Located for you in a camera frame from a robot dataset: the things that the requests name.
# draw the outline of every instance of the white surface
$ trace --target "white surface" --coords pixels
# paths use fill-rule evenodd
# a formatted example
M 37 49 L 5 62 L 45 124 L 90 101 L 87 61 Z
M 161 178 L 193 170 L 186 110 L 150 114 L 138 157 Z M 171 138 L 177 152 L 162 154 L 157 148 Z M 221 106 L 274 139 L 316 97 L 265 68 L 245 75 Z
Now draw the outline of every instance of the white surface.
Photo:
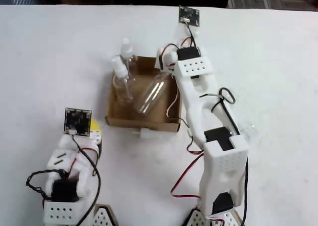
M 233 91 L 250 141 L 248 226 L 313 225 L 318 198 L 318 13 L 200 8 L 200 35 L 220 86 Z M 129 36 L 137 55 L 186 34 L 175 7 L 0 6 L 1 225 L 42 223 L 41 196 L 25 186 L 45 169 L 64 108 L 103 122 L 111 67 Z M 179 225 L 194 199 L 170 189 L 194 156 L 184 125 L 165 141 L 103 127 L 98 202 L 121 226 Z M 177 193 L 197 193 L 198 162 Z M 44 186 L 46 177 L 34 179 Z M 242 215 L 243 206 L 238 211 Z

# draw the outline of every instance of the perforated white bracket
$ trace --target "perforated white bracket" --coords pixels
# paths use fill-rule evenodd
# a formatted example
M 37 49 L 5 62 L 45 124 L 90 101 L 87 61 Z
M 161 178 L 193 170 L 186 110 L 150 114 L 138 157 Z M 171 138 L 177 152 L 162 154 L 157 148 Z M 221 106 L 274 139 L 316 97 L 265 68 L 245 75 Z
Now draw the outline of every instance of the perforated white bracket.
M 240 218 L 238 217 L 235 211 L 233 212 L 226 212 L 225 214 L 218 215 L 215 217 L 216 219 L 223 219 L 224 226 L 240 226 Z M 221 220 L 208 220 L 206 219 L 203 214 L 198 211 L 194 210 L 192 215 L 187 223 L 187 226 L 222 226 Z
M 104 208 L 99 208 L 92 226 L 114 226 L 112 221 L 110 220 L 110 215 L 108 214 L 107 210 Z
M 84 201 L 44 202 L 44 223 L 75 225 L 83 215 Z
M 184 61 L 178 61 L 174 67 L 178 77 L 192 77 L 213 72 L 210 60 L 203 56 Z

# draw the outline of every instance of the cardboard box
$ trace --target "cardboard box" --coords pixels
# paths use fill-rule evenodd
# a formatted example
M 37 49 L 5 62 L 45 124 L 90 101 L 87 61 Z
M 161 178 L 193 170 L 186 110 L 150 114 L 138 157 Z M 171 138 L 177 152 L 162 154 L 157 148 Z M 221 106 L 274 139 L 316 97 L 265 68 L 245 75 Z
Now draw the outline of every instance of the cardboard box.
M 139 95 L 145 91 L 146 87 L 152 82 L 153 78 L 160 73 L 160 70 L 154 68 L 155 58 L 138 57 L 137 70 L 134 72 L 135 94 Z M 121 105 L 115 93 L 113 85 L 108 99 L 106 122 L 111 126 L 127 128 L 149 128 L 152 130 L 177 132 L 180 128 L 181 117 L 181 99 L 180 95 L 176 103 L 171 107 L 167 118 L 166 111 L 174 101 L 177 93 L 177 84 L 174 79 L 168 78 L 167 88 L 162 96 L 156 101 L 147 116 L 141 116 L 134 109 Z

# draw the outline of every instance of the plastic bottle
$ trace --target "plastic bottle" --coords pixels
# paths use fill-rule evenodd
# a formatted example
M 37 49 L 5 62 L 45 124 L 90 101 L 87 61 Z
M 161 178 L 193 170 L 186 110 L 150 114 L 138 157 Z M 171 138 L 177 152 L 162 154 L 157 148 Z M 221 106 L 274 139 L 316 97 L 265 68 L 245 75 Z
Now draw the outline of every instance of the plastic bottle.
M 167 78 L 169 73 L 161 72 L 155 76 L 151 84 L 148 85 L 145 92 L 143 92 L 135 101 L 134 109 L 141 115 L 147 115 L 155 103 L 160 99 L 162 93 L 167 87 Z
M 125 63 L 128 75 L 133 77 L 133 73 L 136 72 L 137 56 L 133 53 L 133 46 L 128 38 L 123 39 L 123 43 L 120 49 L 120 55 Z
M 129 78 L 128 70 L 122 62 L 120 56 L 115 56 L 111 60 L 112 67 L 115 71 L 113 85 L 116 89 L 116 94 L 121 104 L 128 104 L 133 101 L 132 84 L 133 81 Z

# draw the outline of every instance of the red wire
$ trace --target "red wire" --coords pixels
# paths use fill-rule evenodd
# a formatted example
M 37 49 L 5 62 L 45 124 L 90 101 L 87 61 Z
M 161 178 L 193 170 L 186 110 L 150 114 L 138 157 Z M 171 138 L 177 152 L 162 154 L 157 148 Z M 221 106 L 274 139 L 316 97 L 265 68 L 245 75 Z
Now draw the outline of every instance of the red wire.
M 192 145 L 193 143 L 193 136 L 191 137 L 191 142 L 189 143 L 189 145 L 187 146 L 187 151 L 193 155 L 199 155 L 203 152 L 203 150 L 201 151 L 192 151 L 192 150 L 189 150 L 190 146 Z
M 83 150 L 92 150 L 92 151 L 94 151 L 94 152 L 96 152 L 96 154 L 97 154 L 97 159 L 98 159 L 98 152 L 94 149 L 94 148 L 82 148 Z M 72 170 L 72 168 L 73 168 L 73 165 L 74 165 L 74 163 L 75 163 L 75 161 L 76 161 L 76 157 L 74 158 L 74 160 L 73 160 L 73 162 L 72 162 L 72 164 L 71 164 L 71 167 L 70 167 L 70 170 L 69 170 L 69 174 L 71 173 L 71 170 Z
M 185 39 L 182 41 L 181 46 L 183 46 L 183 44 L 184 44 L 187 40 L 189 40 L 189 39 L 191 39 L 191 36 L 185 38 Z
M 224 219 L 211 219 L 212 221 L 216 221 L 216 223 L 218 221 L 221 221 L 222 222 L 222 225 L 221 226 L 224 226 L 225 225 L 225 222 L 224 222 Z
M 190 170 L 190 168 L 203 156 L 203 153 L 201 155 L 199 155 L 197 158 L 194 159 L 193 162 L 191 162 L 191 164 L 185 169 L 185 171 L 182 173 L 182 175 L 180 176 L 180 178 L 177 180 L 176 184 L 173 186 L 173 188 L 171 189 L 171 194 L 173 195 L 173 197 L 175 198 L 198 198 L 200 199 L 200 196 L 198 195 L 175 195 L 173 192 L 174 190 L 177 188 L 177 186 L 180 184 L 181 180 L 184 178 L 184 176 L 188 173 L 188 171 Z

